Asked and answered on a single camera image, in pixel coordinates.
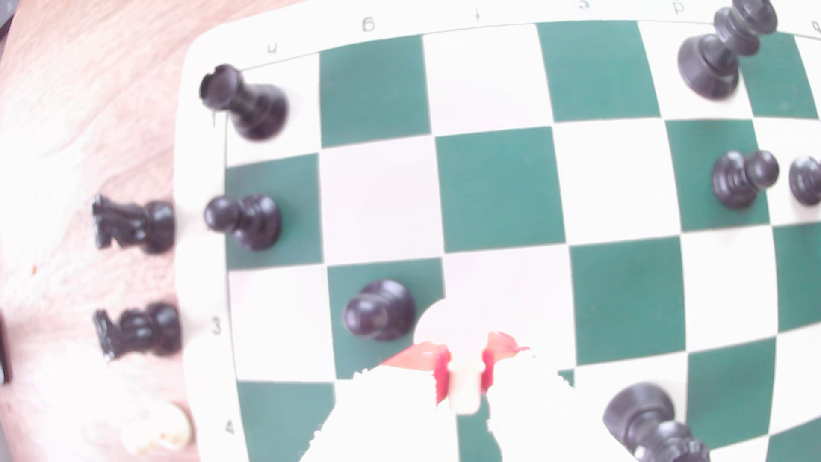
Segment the white gripper finger with red pad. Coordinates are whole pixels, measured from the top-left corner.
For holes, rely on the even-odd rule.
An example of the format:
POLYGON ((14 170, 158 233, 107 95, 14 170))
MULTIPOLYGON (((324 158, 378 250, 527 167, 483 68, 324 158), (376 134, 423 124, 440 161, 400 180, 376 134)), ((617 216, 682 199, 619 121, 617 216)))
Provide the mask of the white gripper finger with red pad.
POLYGON ((487 428, 503 461, 633 461, 545 351, 487 335, 487 428))
POLYGON ((413 344, 355 373, 301 461, 444 461, 444 344, 413 344))

